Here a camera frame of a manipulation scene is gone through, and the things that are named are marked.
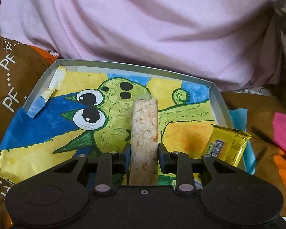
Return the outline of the rice cracker bar packet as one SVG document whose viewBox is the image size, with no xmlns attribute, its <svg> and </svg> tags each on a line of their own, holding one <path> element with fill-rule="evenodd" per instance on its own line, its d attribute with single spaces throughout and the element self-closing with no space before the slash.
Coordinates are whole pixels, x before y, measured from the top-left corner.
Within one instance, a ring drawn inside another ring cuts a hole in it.
<svg viewBox="0 0 286 229">
<path fill-rule="evenodd" d="M 158 102 L 146 94 L 133 102 L 129 185 L 157 184 Z"/>
</svg>

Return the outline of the yellow snack bar packet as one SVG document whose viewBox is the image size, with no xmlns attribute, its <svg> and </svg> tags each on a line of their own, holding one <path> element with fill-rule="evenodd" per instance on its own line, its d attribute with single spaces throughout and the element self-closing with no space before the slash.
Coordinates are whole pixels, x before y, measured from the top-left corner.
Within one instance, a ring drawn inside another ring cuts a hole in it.
<svg viewBox="0 0 286 229">
<path fill-rule="evenodd" d="M 242 130 L 213 125 L 213 132 L 202 155 L 211 155 L 237 167 L 252 136 Z"/>
</svg>

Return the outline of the colourful cartoon bed blanket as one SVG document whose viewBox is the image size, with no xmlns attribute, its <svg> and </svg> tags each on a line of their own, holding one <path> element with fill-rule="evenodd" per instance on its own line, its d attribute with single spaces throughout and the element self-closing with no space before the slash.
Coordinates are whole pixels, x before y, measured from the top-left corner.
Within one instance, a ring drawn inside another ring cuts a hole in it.
<svg viewBox="0 0 286 229">
<path fill-rule="evenodd" d="M 271 96 L 222 93 L 235 128 L 252 135 L 244 159 L 246 170 L 275 185 L 284 197 L 286 220 L 286 109 Z"/>
</svg>

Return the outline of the brown PF patterned pillow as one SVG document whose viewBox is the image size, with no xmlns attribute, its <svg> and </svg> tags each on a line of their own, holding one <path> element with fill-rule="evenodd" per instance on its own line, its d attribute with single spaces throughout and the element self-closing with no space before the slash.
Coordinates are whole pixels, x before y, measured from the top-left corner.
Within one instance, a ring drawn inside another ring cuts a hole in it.
<svg viewBox="0 0 286 229">
<path fill-rule="evenodd" d="M 14 113 L 25 103 L 44 71 L 56 61 L 50 53 L 0 36 L 0 144 Z M 0 228 L 9 228 L 4 199 L 11 188 L 0 177 Z"/>
</svg>

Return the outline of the pink hanging sheet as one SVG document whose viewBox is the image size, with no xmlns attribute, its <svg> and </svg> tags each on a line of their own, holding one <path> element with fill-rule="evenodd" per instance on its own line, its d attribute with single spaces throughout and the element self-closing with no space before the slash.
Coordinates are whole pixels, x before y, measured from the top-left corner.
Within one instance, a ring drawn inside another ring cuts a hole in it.
<svg viewBox="0 0 286 229">
<path fill-rule="evenodd" d="M 269 0 L 1 0 L 0 29 L 65 59 L 148 65 L 222 90 L 280 78 Z"/>
</svg>

